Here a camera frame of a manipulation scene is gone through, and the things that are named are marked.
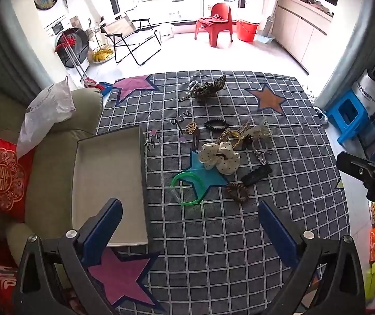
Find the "white polka dot scrunchie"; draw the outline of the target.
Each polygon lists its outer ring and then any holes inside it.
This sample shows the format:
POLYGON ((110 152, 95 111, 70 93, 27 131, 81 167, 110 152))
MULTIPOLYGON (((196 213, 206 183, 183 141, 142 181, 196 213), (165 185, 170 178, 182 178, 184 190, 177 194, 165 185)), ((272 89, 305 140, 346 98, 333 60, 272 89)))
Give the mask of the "white polka dot scrunchie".
POLYGON ((216 168, 220 174, 228 176, 238 170, 241 157, 233 150, 231 142, 226 141, 204 144, 198 153, 198 160, 207 171, 216 168))

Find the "green plastic bangle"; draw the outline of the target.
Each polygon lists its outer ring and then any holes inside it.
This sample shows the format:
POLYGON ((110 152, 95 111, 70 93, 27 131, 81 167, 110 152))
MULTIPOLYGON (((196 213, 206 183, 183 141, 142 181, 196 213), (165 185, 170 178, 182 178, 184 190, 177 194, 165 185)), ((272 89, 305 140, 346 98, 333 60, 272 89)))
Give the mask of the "green plastic bangle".
POLYGON ((170 182, 170 192, 182 206, 196 206, 202 202, 206 192, 205 181, 199 173, 182 171, 170 182))

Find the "dark brown snap hairclip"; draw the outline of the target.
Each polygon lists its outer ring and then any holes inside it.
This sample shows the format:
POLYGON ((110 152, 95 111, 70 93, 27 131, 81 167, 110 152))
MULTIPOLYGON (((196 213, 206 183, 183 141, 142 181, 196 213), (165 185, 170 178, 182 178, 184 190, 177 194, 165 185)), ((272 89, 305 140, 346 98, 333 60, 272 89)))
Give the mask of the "dark brown snap hairclip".
POLYGON ((200 140, 200 129, 196 128, 192 134, 192 146, 191 149, 193 151, 197 151, 199 147, 199 140, 200 140))

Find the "blue plastic stool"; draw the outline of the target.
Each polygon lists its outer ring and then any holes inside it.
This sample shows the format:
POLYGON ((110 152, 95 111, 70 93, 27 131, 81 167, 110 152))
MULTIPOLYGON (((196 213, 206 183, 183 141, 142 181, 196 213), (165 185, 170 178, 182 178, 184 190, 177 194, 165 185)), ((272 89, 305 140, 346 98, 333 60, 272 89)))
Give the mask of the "blue plastic stool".
POLYGON ((361 101, 348 90, 327 111, 328 120, 339 129, 339 145, 355 138, 369 123, 369 116, 361 101))

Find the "red embroidered cushion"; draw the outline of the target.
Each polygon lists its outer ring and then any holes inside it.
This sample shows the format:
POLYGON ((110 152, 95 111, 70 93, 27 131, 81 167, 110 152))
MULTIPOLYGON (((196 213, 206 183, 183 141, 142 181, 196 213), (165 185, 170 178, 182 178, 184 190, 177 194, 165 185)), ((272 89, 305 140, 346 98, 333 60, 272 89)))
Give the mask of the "red embroidered cushion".
POLYGON ((25 222, 25 202, 35 150, 17 157, 17 146, 0 138, 0 214, 25 222))

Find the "white cardboard tray box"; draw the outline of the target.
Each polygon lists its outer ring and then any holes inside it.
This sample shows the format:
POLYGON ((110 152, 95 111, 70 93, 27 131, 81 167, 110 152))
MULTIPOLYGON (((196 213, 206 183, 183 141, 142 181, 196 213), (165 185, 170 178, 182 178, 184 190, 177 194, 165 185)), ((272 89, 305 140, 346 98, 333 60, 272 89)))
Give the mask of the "white cardboard tray box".
POLYGON ((109 241, 113 247, 148 244, 144 138, 140 126, 78 141, 72 187, 72 227, 81 228, 111 198, 123 217, 109 241))

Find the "black rectangular hair clip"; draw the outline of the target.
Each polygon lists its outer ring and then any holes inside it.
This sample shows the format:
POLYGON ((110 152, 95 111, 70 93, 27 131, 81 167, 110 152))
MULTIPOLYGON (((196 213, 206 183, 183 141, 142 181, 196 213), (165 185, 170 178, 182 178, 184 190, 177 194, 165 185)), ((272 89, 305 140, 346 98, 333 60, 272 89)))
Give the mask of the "black rectangular hair clip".
POLYGON ((254 169, 253 171, 241 177, 241 182, 245 187, 249 187, 257 183, 258 181, 267 178, 271 172, 272 169, 270 165, 266 163, 264 165, 260 165, 257 169, 254 169))

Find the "black lightning hairpins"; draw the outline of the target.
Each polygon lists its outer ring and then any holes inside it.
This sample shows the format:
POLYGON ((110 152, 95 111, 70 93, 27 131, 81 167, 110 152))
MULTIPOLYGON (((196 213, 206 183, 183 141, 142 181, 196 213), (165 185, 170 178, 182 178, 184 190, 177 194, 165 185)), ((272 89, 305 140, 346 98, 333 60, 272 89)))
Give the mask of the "black lightning hairpins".
POLYGON ((156 148, 157 145, 161 143, 161 137, 158 132, 149 132, 144 143, 144 147, 147 152, 150 152, 152 149, 156 148))

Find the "white plastic bag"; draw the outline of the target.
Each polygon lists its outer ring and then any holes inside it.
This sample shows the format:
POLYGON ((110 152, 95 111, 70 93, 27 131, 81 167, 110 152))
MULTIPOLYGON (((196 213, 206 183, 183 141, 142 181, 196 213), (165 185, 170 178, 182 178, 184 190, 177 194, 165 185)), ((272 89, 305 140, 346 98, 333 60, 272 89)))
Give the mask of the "white plastic bag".
POLYGON ((41 143, 51 128, 75 111, 68 77, 43 89, 28 105, 16 147, 20 159, 41 143))

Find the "grey checked star tablecloth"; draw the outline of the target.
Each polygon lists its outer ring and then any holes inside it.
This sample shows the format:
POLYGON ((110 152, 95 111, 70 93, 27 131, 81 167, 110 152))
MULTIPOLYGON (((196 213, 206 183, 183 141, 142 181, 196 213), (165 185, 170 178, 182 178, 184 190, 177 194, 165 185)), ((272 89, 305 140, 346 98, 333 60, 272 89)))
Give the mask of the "grey checked star tablecloth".
POLYGON ((100 118, 98 133, 138 125, 145 138, 158 132, 161 143, 146 151, 147 217, 151 242, 120 249, 123 256, 156 253, 143 278, 162 314, 255 314, 286 281, 284 266, 259 222, 258 206, 270 201, 302 229, 338 239, 350 231, 345 194, 328 137, 312 104, 294 77, 253 71, 160 72, 117 80, 100 118), (225 74, 216 96, 199 103, 196 84, 225 74), (181 134, 170 120, 183 110, 191 116, 181 134), (198 161, 202 146, 218 133, 214 119, 232 130, 266 122, 271 135, 261 139, 272 172, 245 187, 241 177, 260 166, 251 144, 235 144, 239 168, 229 176, 207 171, 198 161), (197 151, 191 121, 200 129, 197 151), (182 206, 170 192, 182 171, 199 173, 206 192, 196 206, 182 206))

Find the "leopard print scrunchie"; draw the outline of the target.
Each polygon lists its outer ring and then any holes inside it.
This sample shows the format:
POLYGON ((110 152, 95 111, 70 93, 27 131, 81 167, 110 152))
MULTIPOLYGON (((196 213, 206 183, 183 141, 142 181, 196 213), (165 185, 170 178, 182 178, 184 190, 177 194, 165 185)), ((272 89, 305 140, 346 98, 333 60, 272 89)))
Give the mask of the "leopard print scrunchie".
POLYGON ((199 103, 206 103, 208 99, 217 95, 217 93, 225 87, 227 76, 223 74, 214 82, 205 82, 196 84, 192 89, 192 96, 199 103))

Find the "black script letter clip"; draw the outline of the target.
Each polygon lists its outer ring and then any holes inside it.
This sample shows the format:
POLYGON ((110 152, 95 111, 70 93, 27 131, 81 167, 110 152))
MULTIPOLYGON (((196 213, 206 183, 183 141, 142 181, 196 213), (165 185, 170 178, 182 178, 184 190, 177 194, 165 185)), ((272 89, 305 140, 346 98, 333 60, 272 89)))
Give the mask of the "black script letter clip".
POLYGON ((184 130, 183 130, 183 122, 189 118, 191 116, 191 112, 189 110, 183 110, 180 114, 178 114, 176 117, 172 118, 170 120, 170 123, 173 125, 173 126, 176 126, 177 129, 179 130, 179 132, 181 134, 184 134, 184 130))

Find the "red plastic bucket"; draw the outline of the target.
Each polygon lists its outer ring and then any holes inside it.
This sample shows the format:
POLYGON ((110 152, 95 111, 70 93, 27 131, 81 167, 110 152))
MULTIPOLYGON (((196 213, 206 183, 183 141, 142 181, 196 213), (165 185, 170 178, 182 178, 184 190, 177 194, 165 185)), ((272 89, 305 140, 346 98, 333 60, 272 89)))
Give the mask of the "red plastic bucket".
POLYGON ((237 38, 240 41, 252 43, 259 29, 259 23, 237 20, 236 28, 237 38))

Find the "red plastic chair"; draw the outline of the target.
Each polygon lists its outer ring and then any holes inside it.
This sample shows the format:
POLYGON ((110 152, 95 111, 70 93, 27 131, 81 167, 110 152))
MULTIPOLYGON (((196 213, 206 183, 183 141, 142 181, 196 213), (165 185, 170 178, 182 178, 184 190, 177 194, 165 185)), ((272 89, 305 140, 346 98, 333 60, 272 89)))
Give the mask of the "red plastic chair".
POLYGON ((197 39, 199 30, 203 29, 208 33, 209 43, 212 48, 217 47, 219 33, 229 31, 230 42, 233 42, 232 10, 229 5, 219 2, 211 8, 211 15, 207 18, 200 18, 195 23, 195 36, 197 39))

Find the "black folding chair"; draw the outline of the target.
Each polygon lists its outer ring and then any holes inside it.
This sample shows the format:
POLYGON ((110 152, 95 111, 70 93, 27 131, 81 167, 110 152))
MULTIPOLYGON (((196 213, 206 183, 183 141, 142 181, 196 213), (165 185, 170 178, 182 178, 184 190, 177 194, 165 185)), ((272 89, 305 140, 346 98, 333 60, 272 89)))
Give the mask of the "black folding chair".
POLYGON ((142 66, 163 48, 159 32, 149 18, 131 19, 126 12, 121 12, 110 20, 102 19, 99 27, 111 41, 116 64, 130 57, 142 66))

